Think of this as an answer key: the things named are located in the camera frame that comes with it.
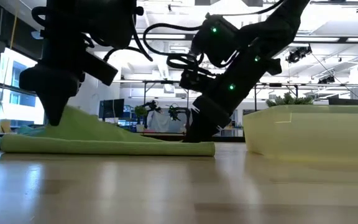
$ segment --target beige plastic container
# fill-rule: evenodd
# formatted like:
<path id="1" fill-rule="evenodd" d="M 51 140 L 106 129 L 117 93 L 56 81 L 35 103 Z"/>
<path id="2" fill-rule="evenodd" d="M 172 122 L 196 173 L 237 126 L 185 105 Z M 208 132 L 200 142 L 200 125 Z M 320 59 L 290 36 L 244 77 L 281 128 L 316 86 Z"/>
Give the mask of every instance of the beige plastic container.
<path id="1" fill-rule="evenodd" d="M 269 158 L 358 163 L 358 106 L 274 106 L 243 126 L 248 150 Z"/>

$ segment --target folded towel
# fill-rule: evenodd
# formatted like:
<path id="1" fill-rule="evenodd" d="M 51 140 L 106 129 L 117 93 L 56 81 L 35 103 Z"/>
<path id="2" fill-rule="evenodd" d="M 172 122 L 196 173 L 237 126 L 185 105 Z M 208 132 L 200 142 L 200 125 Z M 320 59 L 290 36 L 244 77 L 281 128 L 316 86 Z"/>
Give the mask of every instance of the folded towel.
<path id="1" fill-rule="evenodd" d="M 214 156 L 213 142 L 117 142 L 35 138 L 18 134 L 3 137 L 4 152 L 53 154 L 109 154 L 130 156 Z"/>
<path id="2" fill-rule="evenodd" d="M 165 142 L 131 133 L 96 116 L 66 106 L 58 126 L 46 126 L 36 136 L 7 134 L 2 137 L 4 152 L 111 154 L 161 156 L 214 156 L 213 142 Z"/>

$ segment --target green plant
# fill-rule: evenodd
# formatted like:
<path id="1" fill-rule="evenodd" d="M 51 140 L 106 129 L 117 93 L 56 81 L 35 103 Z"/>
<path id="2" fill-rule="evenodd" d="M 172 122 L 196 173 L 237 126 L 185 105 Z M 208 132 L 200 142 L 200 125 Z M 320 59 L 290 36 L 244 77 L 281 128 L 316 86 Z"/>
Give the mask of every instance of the green plant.
<path id="1" fill-rule="evenodd" d="M 135 106 L 135 114 L 137 118 L 137 124 L 140 124 L 140 118 L 147 115 L 147 110 L 143 106 Z"/>
<path id="2" fill-rule="evenodd" d="M 278 96 L 276 97 L 276 100 L 266 100 L 266 104 L 268 107 L 278 106 L 278 105 L 312 105 L 313 98 L 310 96 L 294 98 L 291 96 L 291 93 L 285 93 L 284 98 Z"/>

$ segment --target desk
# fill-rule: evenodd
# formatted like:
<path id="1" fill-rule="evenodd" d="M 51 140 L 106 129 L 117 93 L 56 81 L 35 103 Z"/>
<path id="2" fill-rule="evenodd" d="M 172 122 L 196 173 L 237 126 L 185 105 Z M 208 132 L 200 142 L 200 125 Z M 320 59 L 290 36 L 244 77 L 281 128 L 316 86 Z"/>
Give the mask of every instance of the desk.
<path id="1" fill-rule="evenodd" d="M 358 166 L 0 152 L 0 224 L 358 223 Z"/>

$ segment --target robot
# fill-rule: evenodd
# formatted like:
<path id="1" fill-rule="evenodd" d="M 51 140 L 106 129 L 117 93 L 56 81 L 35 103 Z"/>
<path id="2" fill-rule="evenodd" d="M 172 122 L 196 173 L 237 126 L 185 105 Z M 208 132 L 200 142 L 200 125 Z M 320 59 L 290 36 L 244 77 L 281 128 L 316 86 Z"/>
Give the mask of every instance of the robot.
<path id="1" fill-rule="evenodd" d="M 224 15 L 208 14 L 199 27 L 154 24 L 145 30 L 145 46 L 168 56 L 169 66 L 183 69 L 180 86 L 202 93 L 193 103 L 196 110 L 192 110 L 193 122 L 185 142 L 200 142 L 216 134 L 230 123 L 233 111 L 266 72 L 271 75 L 282 72 L 280 60 L 272 57 L 294 40 L 309 2 L 279 0 L 258 12 L 276 8 L 266 21 L 240 29 L 225 20 Z M 76 95 L 85 79 L 84 72 L 106 85 L 116 75 L 114 67 L 86 52 L 87 47 L 94 47 L 93 41 L 119 50 L 128 48 L 134 36 L 139 47 L 136 51 L 152 60 L 135 31 L 136 15 L 143 12 L 143 8 L 136 6 L 136 0 L 47 0 L 46 7 L 32 10 L 33 18 L 45 27 L 41 33 L 44 50 L 39 63 L 22 72 L 19 85 L 38 94 L 51 125 L 59 124 L 69 97 Z M 154 50 L 145 40 L 147 33 L 156 27 L 197 30 L 190 52 L 168 54 Z M 216 75 L 199 68 L 204 55 L 215 67 L 227 66 L 226 71 Z"/>
<path id="2" fill-rule="evenodd" d="M 178 117 L 179 114 L 183 113 L 186 115 L 186 124 L 185 124 L 185 128 L 186 131 L 188 131 L 190 129 L 190 115 L 191 115 L 191 111 L 188 108 L 184 108 L 184 107 L 175 107 L 173 105 L 171 105 L 168 109 L 168 113 L 169 116 L 171 117 L 172 121 L 181 121 Z"/>
<path id="3" fill-rule="evenodd" d="M 147 114 L 146 116 L 144 116 L 144 128 L 147 129 L 147 118 L 149 117 L 149 113 L 151 111 L 155 111 L 157 113 L 161 113 L 161 107 L 157 107 L 158 103 L 155 100 L 152 100 L 148 103 L 145 103 L 142 105 L 142 107 L 146 108 L 149 107 L 149 109 L 147 110 Z"/>

